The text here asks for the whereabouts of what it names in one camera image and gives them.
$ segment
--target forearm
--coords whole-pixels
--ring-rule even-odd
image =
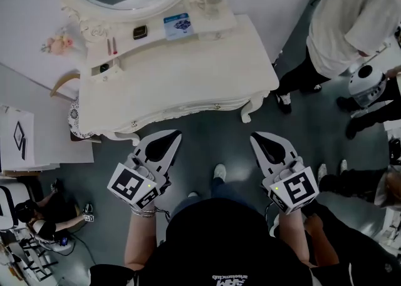
[[[296,210],[289,215],[280,212],[279,231],[280,239],[293,249],[299,260],[303,263],[308,263],[309,249],[301,210]]]
[[[74,227],[77,223],[80,223],[84,220],[83,215],[77,216],[73,219],[70,219],[66,222],[62,222],[62,223],[57,223],[56,224],[56,232],[59,232],[60,230],[63,229],[69,229],[71,227]]]
[[[313,249],[315,250],[315,260],[319,267],[332,266],[340,263],[335,249],[328,241],[323,230],[314,232],[311,237]]]
[[[54,194],[55,194],[54,191],[51,192],[50,195],[44,197],[40,202],[37,202],[36,204],[37,204],[40,208],[46,206],[47,203],[49,202],[50,198],[53,197]]]
[[[399,73],[401,73],[401,66],[397,66],[394,67],[393,69],[388,70],[385,75],[387,78],[391,79],[397,77]]]
[[[125,265],[132,270],[142,269],[156,246],[156,216],[132,214],[125,246]]]

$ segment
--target jeans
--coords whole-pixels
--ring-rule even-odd
[[[211,186],[211,198],[225,198],[232,200],[234,202],[238,202],[244,206],[247,206],[253,210],[256,210],[253,206],[247,204],[241,196],[230,186],[224,183],[224,180],[221,178],[215,178],[212,180]],[[171,215],[171,219],[176,216],[181,210],[191,206],[193,204],[199,203],[202,201],[202,197],[200,196],[192,196],[184,199],[182,202],[178,204]]]
[[[308,48],[306,48],[306,59],[298,67],[286,73],[281,78],[280,87],[276,90],[276,94],[282,96],[299,89],[301,91],[310,91],[313,90],[316,85],[329,80],[329,78],[322,76],[316,71],[311,61]]]

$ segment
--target human hand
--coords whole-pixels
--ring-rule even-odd
[[[323,231],[323,222],[317,214],[314,213],[305,220],[305,230],[311,236]]]
[[[386,72],[386,77],[389,79],[397,77],[397,75],[401,72],[401,66],[394,67]]]

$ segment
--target cable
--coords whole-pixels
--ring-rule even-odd
[[[155,209],[156,209],[156,212],[158,212],[158,213],[164,213],[165,219],[167,220],[167,223],[170,222],[170,212],[169,211],[164,210],[164,209],[160,209],[160,208],[157,208],[157,207],[155,207]]]
[[[67,256],[70,256],[70,255],[73,253],[73,251],[74,251],[74,249],[75,249],[75,245],[76,245],[76,242],[75,242],[74,245],[73,245],[73,249],[72,249],[69,253],[66,253],[66,254],[60,253],[60,252],[56,252],[55,250],[53,250],[53,249],[48,249],[48,248],[46,248],[46,247],[43,247],[43,248],[46,249],[46,250],[49,250],[50,252],[57,253],[58,255],[67,257]]]
[[[72,235],[74,236],[74,238],[78,239],[78,240],[85,246],[86,250],[87,250],[88,253],[89,253],[90,258],[92,259],[93,264],[96,265],[95,259],[93,258],[93,255],[92,255],[92,253],[91,253],[91,251],[90,251],[88,245],[87,245],[82,239],[80,239],[79,237],[77,237],[75,234],[72,233]]]

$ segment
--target gray floor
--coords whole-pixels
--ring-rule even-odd
[[[308,7],[284,48],[284,55],[276,69],[279,77],[294,68],[305,58],[305,40],[308,34],[312,7]],[[387,136],[382,125],[376,125],[357,135],[353,141],[345,138],[349,116],[340,112],[335,98],[347,95],[347,78],[340,77],[323,85],[318,94],[292,95],[293,113],[283,115],[273,96],[265,99],[263,107],[251,115],[250,124],[241,123],[239,111],[210,111],[176,120],[148,125],[138,134],[143,137],[166,129],[183,132],[183,142],[176,163],[169,171],[172,186],[157,202],[172,211],[191,191],[208,194],[209,181],[214,165],[224,163],[228,181],[259,212],[263,213],[268,198],[259,188],[263,175],[249,143],[253,131],[268,131],[289,139],[304,158],[305,164],[317,169],[327,163],[329,172],[336,172],[342,158],[359,170],[383,168],[388,164]],[[79,231],[92,251],[97,263],[123,264],[130,210],[106,188],[118,162],[124,162],[133,150],[129,142],[105,140],[94,144],[95,163],[89,165],[63,165],[56,171],[41,175],[45,193],[56,178],[63,178],[66,190],[80,205],[92,201],[96,220]],[[354,198],[343,198],[322,193],[318,200],[349,226],[372,234],[382,224],[384,211]],[[273,218],[276,210],[269,214]],[[158,237],[163,238],[166,222],[158,217]],[[84,285],[86,269],[92,265],[87,251],[81,246],[69,257],[56,255],[60,264],[56,277],[67,278]]]

